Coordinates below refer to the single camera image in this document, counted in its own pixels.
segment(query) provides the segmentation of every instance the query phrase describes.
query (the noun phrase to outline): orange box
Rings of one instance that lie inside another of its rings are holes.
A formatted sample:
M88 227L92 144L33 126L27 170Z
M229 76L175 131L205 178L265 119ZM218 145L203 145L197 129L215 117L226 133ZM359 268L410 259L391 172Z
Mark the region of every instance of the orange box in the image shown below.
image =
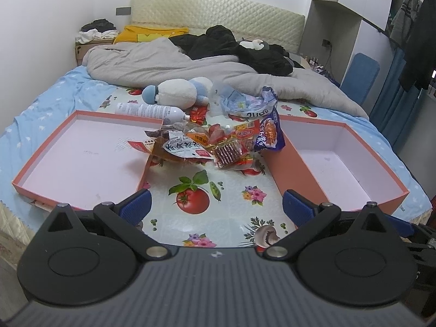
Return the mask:
M143 140L161 119L75 111L56 128L12 181L16 191L54 207L92 210L141 189L151 156L127 141Z
M392 214L409 191L380 156L347 124L280 115L286 146L264 151L283 193L293 189L311 202L356 211L375 201Z

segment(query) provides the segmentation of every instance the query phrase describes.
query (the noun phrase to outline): headboard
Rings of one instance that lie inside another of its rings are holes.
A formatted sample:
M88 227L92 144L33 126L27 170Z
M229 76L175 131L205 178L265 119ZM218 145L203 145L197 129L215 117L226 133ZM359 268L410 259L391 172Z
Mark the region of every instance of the headboard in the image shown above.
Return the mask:
M249 0L132 0L131 24L188 27L191 34L221 24L236 40L262 39L296 53L304 16Z

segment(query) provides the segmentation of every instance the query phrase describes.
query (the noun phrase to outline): wooden floor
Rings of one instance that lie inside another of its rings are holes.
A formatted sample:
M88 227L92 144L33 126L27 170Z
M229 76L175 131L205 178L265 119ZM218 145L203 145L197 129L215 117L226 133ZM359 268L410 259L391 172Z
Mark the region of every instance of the wooden floor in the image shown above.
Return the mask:
M26 303L17 272L0 258L0 319L10 318Z

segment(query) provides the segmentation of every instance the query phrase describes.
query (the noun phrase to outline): blue gripper pad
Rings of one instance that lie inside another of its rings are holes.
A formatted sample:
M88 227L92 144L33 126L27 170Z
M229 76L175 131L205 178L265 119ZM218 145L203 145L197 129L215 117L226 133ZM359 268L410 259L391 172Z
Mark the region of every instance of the blue gripper pad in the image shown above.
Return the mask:
M315 217L313 206L299 199L293 190L287 190L283 194L283 211L289 219L298 227L306 224Z
M409 237L415 233L415 230L413 229L411 223L405 222L391 215L386 214L386 216L391 222L391 224L394 225L394 228L397 230L398 235L400 235L401 237Z
M151 193L145 190L142 194L138 195L132 201L123 205L119 209L119 216L132 224L138 225L151 210Z

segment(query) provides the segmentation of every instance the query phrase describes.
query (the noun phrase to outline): comforter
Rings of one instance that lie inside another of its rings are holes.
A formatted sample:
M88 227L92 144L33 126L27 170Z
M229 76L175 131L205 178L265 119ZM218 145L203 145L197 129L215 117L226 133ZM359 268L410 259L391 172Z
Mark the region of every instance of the comforter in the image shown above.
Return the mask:
M212 56L191 60L167 38L149 43L117 43L88 51L83 64L95 80L118 86L145 88L170 79L204 76L224 82L248 95L259 96L270 86L279 99L305 99L311 104L368 119L365 111L325 77L294 69L289 76L258 74L238 62L237 56Z

